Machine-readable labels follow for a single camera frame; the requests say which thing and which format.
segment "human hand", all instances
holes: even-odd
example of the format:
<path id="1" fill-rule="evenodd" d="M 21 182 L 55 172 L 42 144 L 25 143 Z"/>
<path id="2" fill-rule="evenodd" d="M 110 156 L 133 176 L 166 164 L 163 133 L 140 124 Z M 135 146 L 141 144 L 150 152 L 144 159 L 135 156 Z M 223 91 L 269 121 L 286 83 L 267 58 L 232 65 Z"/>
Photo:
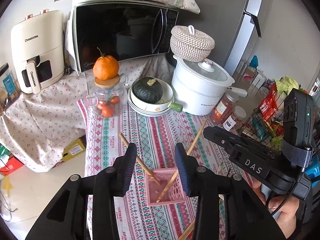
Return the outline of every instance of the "human hand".
<path id="1" fill-rule="evenodd" d="M 265 196 L 261 193 L 261 182 L 253 178 L 252 189 L 257 194 L 259 199 L 266 204 Z M 271 211 L 274 211 L 281 202 L 285 199 L 286 195 L 281 195 L 272 198 L 269 201 L 268 208 Z M 296 228 L 296 212 L 299 207 L 299 200 L 294 197 L 290 196 L 287 202 L 279 209 L 281 212 L 276 222 L 280 229 L 282 230 L 285 238 L 288 238 L 292 235 Z"/>

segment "wooden lid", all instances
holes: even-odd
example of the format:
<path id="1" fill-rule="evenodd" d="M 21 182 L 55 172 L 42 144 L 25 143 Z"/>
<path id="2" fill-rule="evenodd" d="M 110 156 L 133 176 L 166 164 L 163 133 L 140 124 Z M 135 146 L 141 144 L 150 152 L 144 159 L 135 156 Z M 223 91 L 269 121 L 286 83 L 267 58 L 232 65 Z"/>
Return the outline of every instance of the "wooden lid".
<path id="1" fill-rule="evenodd" d="M 94 79 L 94 83 L 100 88 L 111 88 L 118 84 L 120 81 L 120 75 L 116 75 L 114 78 L 101 80 L 99 78 Z"/>

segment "refrigerator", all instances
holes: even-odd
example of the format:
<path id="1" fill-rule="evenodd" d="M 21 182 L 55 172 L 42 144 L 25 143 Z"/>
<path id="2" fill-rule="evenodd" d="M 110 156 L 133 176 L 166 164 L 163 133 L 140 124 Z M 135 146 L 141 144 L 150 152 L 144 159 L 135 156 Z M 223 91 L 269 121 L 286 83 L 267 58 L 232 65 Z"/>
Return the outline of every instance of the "refrigerator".
<path id="1" fill-rule="evenodd" d="M 215 48 L 208 58 L 232 76 L 243 55 L 250 55 L 255 42 L 261 38 L 270 0 L 195 1 L 200 14 L 180 11 L 177 25 L 193 25 L 210 35 L 215 41 Z"/>

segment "pink plastic container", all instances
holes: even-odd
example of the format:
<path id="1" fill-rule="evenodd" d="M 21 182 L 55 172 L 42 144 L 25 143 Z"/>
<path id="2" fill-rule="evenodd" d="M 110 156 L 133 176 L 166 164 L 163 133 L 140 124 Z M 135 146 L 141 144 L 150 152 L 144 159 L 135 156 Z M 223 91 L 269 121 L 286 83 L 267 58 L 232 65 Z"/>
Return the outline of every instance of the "pink plastic container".
<path id="1" fill-rule="evenodd" d="M 175 204 L 185 202 L 187 200 L 186 194 L 182 189 L 180 182 L 180 176 L 178 175 L 175 181 L 172 183 L 169 190 L 164 194 L 160 202 L 156 202 L 156 199 L 168 184 L 168 181 L 172 175 L 176 172 L 177 168 L 165 168 L 165 169 L 153 169 L 153 174 L 160 181 L 161 186 L 158 186 L 150 176 L 145 172 L 146 189 L 147 189 L 147 206 L 161 206 L 168 204 Z"/>

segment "yellow box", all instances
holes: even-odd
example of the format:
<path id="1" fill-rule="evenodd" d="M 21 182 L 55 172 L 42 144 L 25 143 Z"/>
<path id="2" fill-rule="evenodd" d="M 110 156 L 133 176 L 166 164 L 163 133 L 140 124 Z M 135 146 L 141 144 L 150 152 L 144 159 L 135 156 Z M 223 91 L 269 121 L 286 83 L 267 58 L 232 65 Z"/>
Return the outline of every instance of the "yellow box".
<path id="1" fill-rule="evenodd" d="M 85 146 L 82 142 L 81 138 L 71 143 L 69 146 L 67 146 L 63 151 L 63 157 L 62 161 L 66 162 L 73 157 L 76 157 L 77 155 L 85 152 Z"/>

